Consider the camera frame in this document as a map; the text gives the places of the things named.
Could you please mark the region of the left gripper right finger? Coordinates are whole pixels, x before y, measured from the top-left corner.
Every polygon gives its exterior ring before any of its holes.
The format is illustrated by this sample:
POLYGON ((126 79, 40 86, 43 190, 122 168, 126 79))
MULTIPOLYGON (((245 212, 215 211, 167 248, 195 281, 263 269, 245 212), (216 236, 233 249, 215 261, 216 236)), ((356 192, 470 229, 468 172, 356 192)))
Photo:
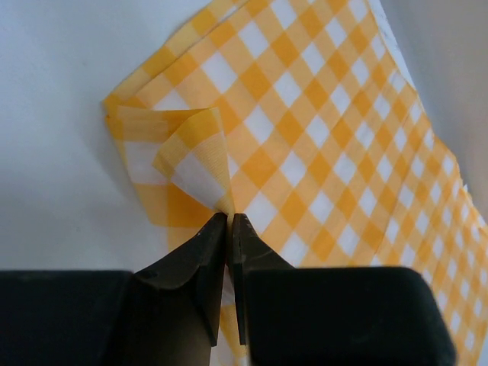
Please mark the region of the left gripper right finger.
POLYGON ((256 233, 249 218, 233 218, 231 278, 239 341, 252 365, 293 365, 297 360, 293 280, 297 270, 256 233))

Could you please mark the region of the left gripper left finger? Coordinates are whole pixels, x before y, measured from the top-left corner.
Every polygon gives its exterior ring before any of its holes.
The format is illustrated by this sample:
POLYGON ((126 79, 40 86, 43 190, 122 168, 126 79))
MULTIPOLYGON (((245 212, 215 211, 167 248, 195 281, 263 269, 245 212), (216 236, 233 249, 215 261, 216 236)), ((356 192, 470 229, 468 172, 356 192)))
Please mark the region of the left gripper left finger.
POLYGON ((138 271, 131 313, 133 365, 208 365, 217 344, 226 216, 138 271))

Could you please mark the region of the yellow white checkered cloth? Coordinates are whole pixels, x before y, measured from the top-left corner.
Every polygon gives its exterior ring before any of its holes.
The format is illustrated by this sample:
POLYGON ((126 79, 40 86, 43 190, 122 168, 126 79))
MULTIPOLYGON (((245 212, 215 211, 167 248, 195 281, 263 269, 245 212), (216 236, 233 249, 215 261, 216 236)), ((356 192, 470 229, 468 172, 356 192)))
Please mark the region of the yellow white checkered cloth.
POLYGON ((165 250, 222 211, 294 266, 414 268, 479 363, 487 225, 368 3, 213 1, 104 106, 165 250))

